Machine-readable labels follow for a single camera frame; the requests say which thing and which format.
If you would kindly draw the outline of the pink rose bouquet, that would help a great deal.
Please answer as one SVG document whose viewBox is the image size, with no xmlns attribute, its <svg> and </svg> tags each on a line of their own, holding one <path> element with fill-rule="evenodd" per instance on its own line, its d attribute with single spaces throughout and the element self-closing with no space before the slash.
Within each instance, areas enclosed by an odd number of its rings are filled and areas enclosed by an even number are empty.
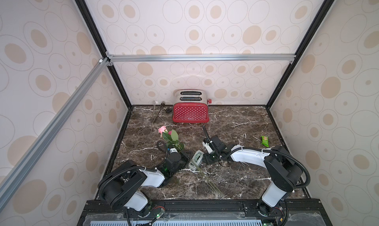
<svg viewBox="0 0 379 226">
<path fill-rule="evenodd" d="M 179 142 L 179 137 L 178 133 L 173 129 L 171 131 L 167 130 L 166 126 L 162 126 L 158 129 L 158 132 L 160 133 L 160 136 L 166 140 L 169 144 L 173 145 L 173 148 L 180 151 L 179 153 L 184 152 L 184 147 L 181 147 L 180 142 Z M 201 169 L 200 163 L 196 164 L 196 162 L 192 159 L 190 159 L 190 164 L 192 164 L 195 169 L 192 170 L 192 172 L 198 172 L 204 179 L 205 182 L 208 184 L 210 189 L 223 198 L 225 195 L 221 192 L 221 190 L 214 184 L 213 181 L 210 180 L 210 178 L 206 175 L 206 173 Z"/>
</svg>

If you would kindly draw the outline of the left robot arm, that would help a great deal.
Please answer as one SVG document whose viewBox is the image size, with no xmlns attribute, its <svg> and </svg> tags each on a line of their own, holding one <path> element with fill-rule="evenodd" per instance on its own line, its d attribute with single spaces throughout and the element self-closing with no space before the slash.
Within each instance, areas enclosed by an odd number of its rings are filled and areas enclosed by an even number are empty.
<svg viewBox="0 0 379 226">
<path fill-rule="evenodd" d="M 191 154 L 191 151 L 170 153 L 155 169 L 138 166 L 134 161 L 128 160 L 99 182 L 99 198 L 106 201 L 113 210 L 130 207 L 141 212 L 147 208 L 149 200 L 139 188 L 162 188 L 168 185 L 174 175 L 189 164 Z"/>
</svg>

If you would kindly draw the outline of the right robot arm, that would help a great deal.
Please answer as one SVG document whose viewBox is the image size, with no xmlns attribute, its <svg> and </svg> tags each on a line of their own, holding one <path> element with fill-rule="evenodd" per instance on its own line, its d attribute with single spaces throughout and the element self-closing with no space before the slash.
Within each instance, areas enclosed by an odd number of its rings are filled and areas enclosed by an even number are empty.
<svg viewBox="0 0 379 226">
<path fill-rule="evenodd" d="M 265 168 L 271 183 L 261 196 L 258 208 L 269 211 L 295 189 L 306 187 L 311 182 L 307 168 L 295 159 L 283 146 L 256 149 L 241 145 L 226 145 L 218 136 L 206 137 L 203 142 L 207 153 L 206 164 L 220 161 L 244 162 Z"/>
</svg>

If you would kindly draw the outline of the white tape dispenser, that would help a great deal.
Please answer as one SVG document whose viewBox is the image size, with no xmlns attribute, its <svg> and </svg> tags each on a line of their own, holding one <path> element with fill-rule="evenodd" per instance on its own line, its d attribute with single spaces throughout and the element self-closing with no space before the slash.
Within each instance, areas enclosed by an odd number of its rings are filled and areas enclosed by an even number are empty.
<svg viewBox="0 0 379 226">
<path fill-rule="evenodd" d="M 195 154 L 193 155 L 192 159 L 189 162 L 189 169 L 191 171 L 196 171 L 198 167 L 202 164 L 204 152 L 203 151 L 196 151 Z"/>
</svg>

